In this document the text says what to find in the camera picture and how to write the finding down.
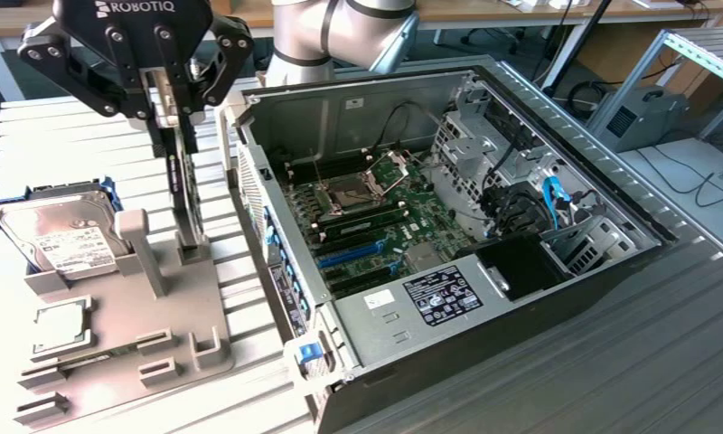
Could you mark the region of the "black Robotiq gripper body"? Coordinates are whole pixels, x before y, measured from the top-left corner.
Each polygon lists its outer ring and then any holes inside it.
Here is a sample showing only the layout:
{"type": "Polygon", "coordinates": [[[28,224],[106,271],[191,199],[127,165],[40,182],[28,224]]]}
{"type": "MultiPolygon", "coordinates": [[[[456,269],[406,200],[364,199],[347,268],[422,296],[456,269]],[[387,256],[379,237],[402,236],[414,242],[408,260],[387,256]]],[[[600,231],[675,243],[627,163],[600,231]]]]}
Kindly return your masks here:
{"type": "Polygon", "coordinates": [[[179,116],[203,111],[203,79],[188,76],[190,58],[211,25],[207,1],[55,1],[52,18],[63,33],[119,72],[115,83],[82,71],[56,84],[99,114],[148,116],[140,74],[164,73],[179,116]]]}

